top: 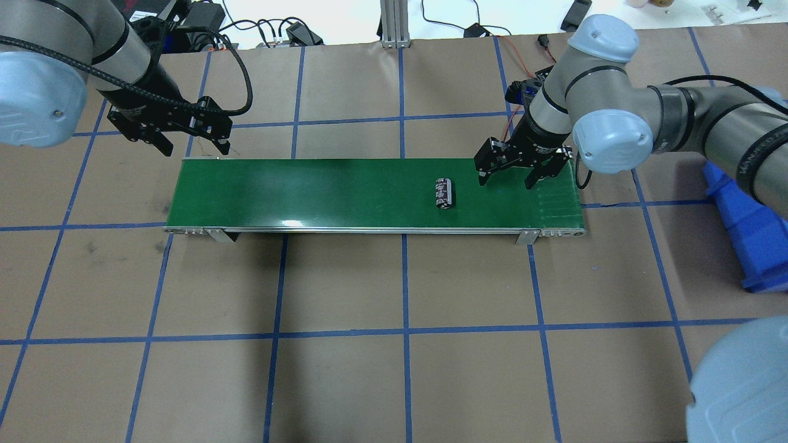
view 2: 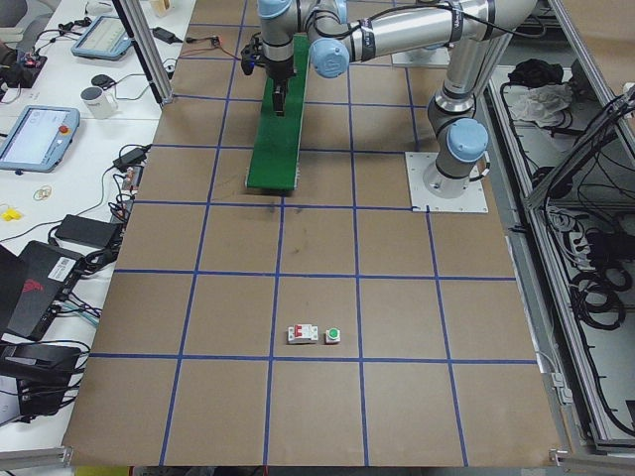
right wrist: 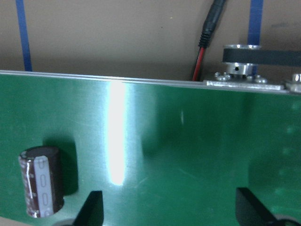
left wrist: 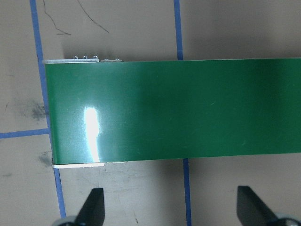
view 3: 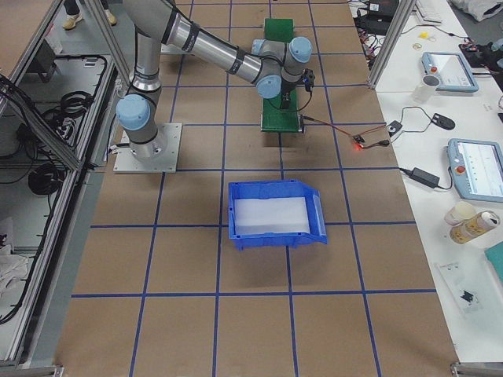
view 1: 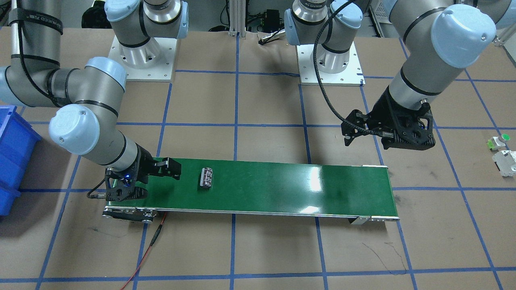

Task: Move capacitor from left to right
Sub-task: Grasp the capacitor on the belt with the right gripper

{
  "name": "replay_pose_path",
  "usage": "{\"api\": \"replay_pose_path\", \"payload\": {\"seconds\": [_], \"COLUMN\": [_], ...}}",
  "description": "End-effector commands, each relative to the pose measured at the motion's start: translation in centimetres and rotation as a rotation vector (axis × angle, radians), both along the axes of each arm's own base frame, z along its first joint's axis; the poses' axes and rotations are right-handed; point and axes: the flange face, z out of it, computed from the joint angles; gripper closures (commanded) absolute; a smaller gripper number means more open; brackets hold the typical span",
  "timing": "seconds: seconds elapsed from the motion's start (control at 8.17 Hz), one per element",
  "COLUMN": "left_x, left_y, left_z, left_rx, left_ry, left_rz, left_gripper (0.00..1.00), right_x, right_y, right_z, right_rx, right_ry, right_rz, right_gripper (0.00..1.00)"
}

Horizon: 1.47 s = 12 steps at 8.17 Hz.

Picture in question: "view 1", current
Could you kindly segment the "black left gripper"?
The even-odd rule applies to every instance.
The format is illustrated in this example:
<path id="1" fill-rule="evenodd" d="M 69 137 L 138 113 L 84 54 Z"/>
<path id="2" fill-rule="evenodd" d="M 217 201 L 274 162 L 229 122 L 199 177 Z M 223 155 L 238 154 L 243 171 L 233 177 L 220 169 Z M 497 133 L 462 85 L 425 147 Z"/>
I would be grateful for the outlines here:
<path id="1" fill-rule="evenodd" d="M 369 130 L 383 132 L 381 142 L 385 150 L 393 147 L 423 151 L 436 144 L 431 105 L 425 102 L 416 110 L 407 109 L 394 100 L 388 87 L 369 115 L 361 110 L 352 110 L 341 123 L 345 146 L 350 146 L 360 136 L 371 135 L 366 128 L 368 121 Z"/>

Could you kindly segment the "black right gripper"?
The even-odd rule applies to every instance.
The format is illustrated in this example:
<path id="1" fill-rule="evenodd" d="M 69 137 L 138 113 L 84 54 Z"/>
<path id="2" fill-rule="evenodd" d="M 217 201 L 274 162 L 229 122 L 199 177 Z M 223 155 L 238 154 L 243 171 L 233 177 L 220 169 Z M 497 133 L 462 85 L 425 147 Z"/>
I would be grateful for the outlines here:
<path id="1" fill-rule="evenodd" d="M 180 180 L 182 165 L 170 158 L 153 159 L 151 154 L 140 145 L 137 147 L 135 161 L 125 170 L 114 171 L 106 169 L 105 183 L 107 201 L 144 199 L 148 193 L 146 189 L 136 186 L 137 182 L 148 183 L 148 176 L 171 177 Z"/>

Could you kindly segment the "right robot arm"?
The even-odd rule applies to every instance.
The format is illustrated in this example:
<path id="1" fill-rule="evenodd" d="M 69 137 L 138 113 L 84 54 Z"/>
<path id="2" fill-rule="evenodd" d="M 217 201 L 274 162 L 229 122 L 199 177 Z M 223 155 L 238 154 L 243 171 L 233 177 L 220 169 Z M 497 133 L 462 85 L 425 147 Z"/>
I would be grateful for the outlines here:
<path id="1" fill-rule="evenodd" d="M 57 145 L 105 167 L 107 201 L 144 199 L 137 186 L 149 176 L 179 180 L 182 166 L 154 159 L 116 128 L 127 72 L 107 57 L 88 60 L 85 68 L 60 66 L 59 0 L 13 0 L 11 64 L 1 68 L 1 100 L 27 107 L 57 107 L 49 134 Z"/>

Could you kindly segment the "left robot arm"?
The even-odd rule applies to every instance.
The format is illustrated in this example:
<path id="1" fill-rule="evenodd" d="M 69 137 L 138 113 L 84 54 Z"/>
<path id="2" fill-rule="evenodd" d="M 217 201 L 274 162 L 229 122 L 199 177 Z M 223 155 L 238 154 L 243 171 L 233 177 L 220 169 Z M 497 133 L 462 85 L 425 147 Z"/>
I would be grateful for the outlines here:
<path id="1" fill-rule="evenodd" d="M 368 114 L 340 115 L 320 77 L 347 66 L 363 17 L 355 0 L 295 0 L 284 14 L 286 38 L 291 45 L 312 46 L 310 67 L 341 120 L 346 146 L 376 135 L 384 149 L 428 150 L 435 146 L 431 102 L 479 59 L 498 29 L 515 23 L 516 5 L 514 0 L 385 0 L 383 5 L 410 54 Z"/>

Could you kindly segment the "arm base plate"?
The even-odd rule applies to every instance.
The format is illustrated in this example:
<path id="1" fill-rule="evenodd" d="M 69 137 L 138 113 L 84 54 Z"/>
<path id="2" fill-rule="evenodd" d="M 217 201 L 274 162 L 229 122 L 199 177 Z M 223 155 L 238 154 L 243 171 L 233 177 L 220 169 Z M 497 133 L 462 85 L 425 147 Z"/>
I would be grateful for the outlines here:
<path id="1" fill-rule="evenodd" d="M 150 38 L 141 47 L 128 48 L 114 37 L 108 57 L 125 68 L 127 81 L 169 83 L 173 76 L 176 50 L 177 39 L 174 38 Z"/>
<path id="2" fill-rule="evenodd" d="M 313 64 L 313 47 L 313 45 L 296 47 L 299 79 L 302 85 L 318 85 Z M 354 42 L 350 49 L 343 54 L 326 51 L 319 45 L 316 64 L 321 83 L 324 86 L 361 86 L 366 83 Z"/>

